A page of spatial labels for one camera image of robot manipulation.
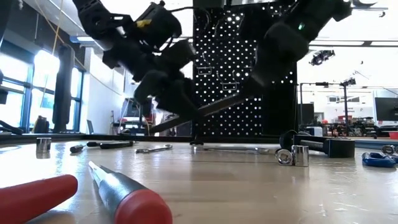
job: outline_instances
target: desk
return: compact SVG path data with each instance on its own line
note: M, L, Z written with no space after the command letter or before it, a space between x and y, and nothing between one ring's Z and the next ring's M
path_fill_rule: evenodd
M36 159L34 145L1 146L0 187L57 174L79 181L73 198L31 223L112 223L94 190L89 161L161 194L175 224L398 222L398 171L363 167L361 149L355 159L314 152L303 168L278 166L273 155L192 151L187 143L152 154L91 148L71 156L69 147L78 143L53 143L50 159Z

